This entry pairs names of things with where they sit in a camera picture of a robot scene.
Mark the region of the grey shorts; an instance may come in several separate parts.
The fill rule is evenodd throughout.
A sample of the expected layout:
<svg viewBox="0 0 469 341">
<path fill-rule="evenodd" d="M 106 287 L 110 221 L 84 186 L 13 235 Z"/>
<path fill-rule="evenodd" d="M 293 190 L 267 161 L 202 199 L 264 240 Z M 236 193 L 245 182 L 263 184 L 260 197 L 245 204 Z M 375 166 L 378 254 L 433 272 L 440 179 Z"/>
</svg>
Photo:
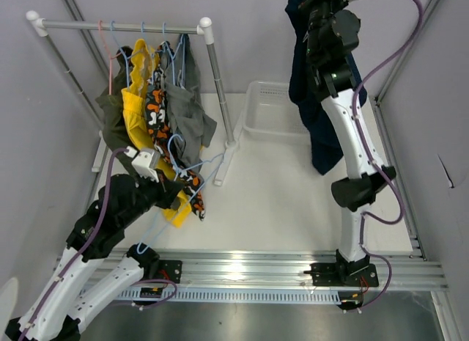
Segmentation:
<svg viewBox="0 0 469 341">
<path fill-rule="evenodd" d="M 217 122 L 206 114 L 202 106 L 200 71 L 189 36 L 186 46 L 185 88 L 172 83 L 168 67 L 165 66 L 163 70 L 169 124 L 171 132 L 179 135 L 173 140 L 171 148 L 176 150 L 183 166 L 195 166 L 200 162 L 202 148 L 210 146 Z"/>
</svg>

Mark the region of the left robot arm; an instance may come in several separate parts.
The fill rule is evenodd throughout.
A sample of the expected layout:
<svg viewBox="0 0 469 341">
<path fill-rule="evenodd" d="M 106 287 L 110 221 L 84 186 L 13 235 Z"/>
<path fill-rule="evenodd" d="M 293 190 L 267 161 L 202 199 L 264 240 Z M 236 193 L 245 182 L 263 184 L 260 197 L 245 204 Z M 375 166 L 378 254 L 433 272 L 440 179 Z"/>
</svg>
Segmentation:
<svg viewBox="0 0 469 341">
<path fill-rule="evenodd" d="M 144 243 L 132 245 L 111 273 L 88 290 L 85 284 L 124 239 L 125 230 L 149 209 L 174 208 L 182 184 L 112 175 L 77 220 L 54 275 L 30 310 L 10 320 L 10 340 L 79 340 L 89 324 L 122 292 L 141 282 L 158 284 L 157 296 L 180 282 L 182 263 L 162 260 Z"/>
</svg>

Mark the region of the blue hanger of grey shorts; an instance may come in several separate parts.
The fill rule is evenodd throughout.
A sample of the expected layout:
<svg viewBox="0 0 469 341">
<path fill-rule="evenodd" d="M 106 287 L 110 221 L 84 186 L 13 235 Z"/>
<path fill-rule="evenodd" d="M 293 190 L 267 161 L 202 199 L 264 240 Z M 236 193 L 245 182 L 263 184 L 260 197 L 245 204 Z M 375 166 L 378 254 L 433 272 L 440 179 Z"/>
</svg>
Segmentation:
<svg viewBox="0 0 469 341">
<path fill-rule="evenodd" d="M 166 57 L 166 67 L 169 68 L 169 76 L 176 86 L 185 88 L 186 77 L 186 46 L 188 35 L 180 34 L 176 44 L 172 45 L 166 39 L 166 24 L 163 24 L 163 39 L 161 43 L 161 55 Z"/>
</svg>

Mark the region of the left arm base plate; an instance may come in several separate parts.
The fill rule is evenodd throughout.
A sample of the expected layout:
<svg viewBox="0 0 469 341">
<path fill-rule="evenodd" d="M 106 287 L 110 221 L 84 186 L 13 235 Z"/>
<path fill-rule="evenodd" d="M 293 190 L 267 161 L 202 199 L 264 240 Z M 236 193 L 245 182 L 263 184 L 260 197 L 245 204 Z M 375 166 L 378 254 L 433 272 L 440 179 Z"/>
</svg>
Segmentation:
<svg viewBox="0 0 469 341">
<path fill-rule="evenodd" d="M 183 262 L 181 260 L 158 260 L 150 263 L 136 263 L 137 270 L 143 271 L 141 280 L 165 279 L 176 284 L 180 283 Z"/>
</svg>

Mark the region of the navy blue shorts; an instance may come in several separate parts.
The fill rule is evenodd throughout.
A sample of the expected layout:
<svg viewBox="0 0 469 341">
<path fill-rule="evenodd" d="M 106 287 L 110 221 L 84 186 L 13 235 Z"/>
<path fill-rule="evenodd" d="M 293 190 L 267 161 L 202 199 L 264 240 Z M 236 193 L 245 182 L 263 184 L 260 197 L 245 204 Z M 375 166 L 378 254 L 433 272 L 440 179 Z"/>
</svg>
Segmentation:
<svg viewBox="0 0 469 341">
<path fill-rule="evenodd" d="M 312 37 L 308 37 L 308 18 L 298 10 L 301 2 L 288 0 L 285 8 L 295 31 L 288 93 L 309 132 L 312 166 L 325 175 L 337 165 L 344 153 L 321 102 L 342 90 L 356 89 L 362 82 L 352 55 L 359 44 L 361 22 L 345 7 Z"/>
</svg>

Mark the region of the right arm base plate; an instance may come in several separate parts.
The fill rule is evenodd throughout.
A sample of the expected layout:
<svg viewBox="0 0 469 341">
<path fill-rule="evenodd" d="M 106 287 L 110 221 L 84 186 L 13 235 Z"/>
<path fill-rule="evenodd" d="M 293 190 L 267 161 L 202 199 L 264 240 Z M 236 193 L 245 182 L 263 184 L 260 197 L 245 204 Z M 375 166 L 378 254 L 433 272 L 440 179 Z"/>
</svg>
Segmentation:
<svg viewBox="0 0 469 341">
<path fill-rule="evenodd" d="M 317 287 L 378 287 L 379 279 L 374 264 L 361 267 L 338 263 L 313 263 L 309 271 L 304 271 L 312 278 Z"/>
</svg>

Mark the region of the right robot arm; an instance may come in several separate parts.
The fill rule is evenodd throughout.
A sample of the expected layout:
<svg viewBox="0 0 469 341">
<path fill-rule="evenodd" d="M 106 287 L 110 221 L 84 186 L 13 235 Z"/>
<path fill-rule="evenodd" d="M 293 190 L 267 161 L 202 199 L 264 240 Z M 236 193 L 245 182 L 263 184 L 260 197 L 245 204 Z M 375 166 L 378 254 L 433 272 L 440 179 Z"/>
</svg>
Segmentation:
<svg viewBox="0 0 469 341">
<path fill-rule="evenodd" d="M 308 16 L 306 61 L 309 83 L 338 137 L 347 176 L 331 185 L 341 207 L 341 240 L 334 274 L 351 285 L 370 272 L 370 257 L 363 250 L 361 219 L 377 195 L 396 177 L 396 170 L 375 155 L 366 125 L 360 121 L 359 88 L 347 55 L 358 47 L 360 19 L 347 10 L 353 0 L 303 0 Z"/>
</svg>

